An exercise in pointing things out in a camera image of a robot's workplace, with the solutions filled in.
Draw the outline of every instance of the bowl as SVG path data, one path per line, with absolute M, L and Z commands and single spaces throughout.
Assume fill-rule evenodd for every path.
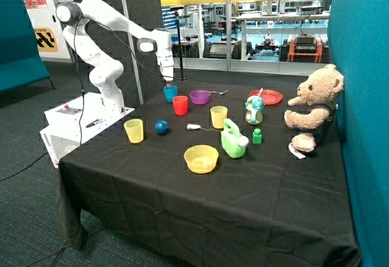
M 193 91 L 189 94 L 190 100 L 192 103 L 195 105 L 204 105 L 209 102 L 209 99 L 211 97 L 211 93 L 205 90 L 198 90 L 198 91 Z
M 184 153 L 188 168 L 197 174 L 206 174 L 212 171 L 216 166 L 218 157 L 218 151 L 209 145 L 195 145 L 188 148 Z

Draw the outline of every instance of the black pole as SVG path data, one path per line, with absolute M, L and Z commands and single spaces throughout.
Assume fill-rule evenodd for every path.
M 184 77 L 184 67 L 182 66 L 182 47 L 181 47 L 181 35 L 180 35 L 180 19 L 179 19 L 179 15 L 178 15 L 178 12 L 175 10 L 174 11 L 175 14 L 176 14 L 176 25 L 177 25 L 177 35 L 178 35 L 178 47 L 179 47 L 179 51 L 180 51 L 180 69 L 181 69 L 181 78 L 180 80 L 187 80 L 185 77 Z

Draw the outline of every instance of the black tablecloth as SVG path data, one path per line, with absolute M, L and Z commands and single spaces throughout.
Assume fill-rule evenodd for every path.
M 287 149 L 296 132 L 285 125 L 283 112 L 297 85 L 281 91 L 281 103 L 265 106 L 258 126 L 244 121 L 248 93 L 258 87 L 177 86 L 185 95 L 229 91 L 212 94 L 206 105 L 190 103 L 182 117 L 161 93 L 60 161 L 57 218 L 71 246 L 86 243 L 83 209 L 111 229 L 196 266 L 359 264 L 336 125 L 307 159 L 297 160 Z M 239 159 L 222 149 L 220 132 L 186 130 L 188 123 L 211 128 L 209 109 L 215 105 L 227 106 L 229 118 L 249 137 Z M 131 144 L 123 129 L 131 118 L 144 121 L 140 144 Z M 166 136 L 154 131 L 161 119 L 171 128 Z M 263 132 L 259 145 L 252 143 L 257 127 Z M 216 168 L 206 175 L 192 173 L 184 161 L 185 150 L 199 144 L 219 151 Z

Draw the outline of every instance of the purple bowl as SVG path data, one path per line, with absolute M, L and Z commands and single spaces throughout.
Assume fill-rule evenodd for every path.
M 211 93 L 204 90 L 193 91 L 189 94 L 190 100 L 196 105 L 204 105 L 209 102 Z

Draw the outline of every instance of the yellow cup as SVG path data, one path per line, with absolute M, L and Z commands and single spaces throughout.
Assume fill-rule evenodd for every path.
M 143 121 L 140 119 L 131 119 L 124 123 L 129 141 L 137 144 L 143 140 Z
M 212 125 L 215 128 L 223 128 L 224 119 L 227 118 L 228 108 L 224 106 L 215 106 L 211 108 Z

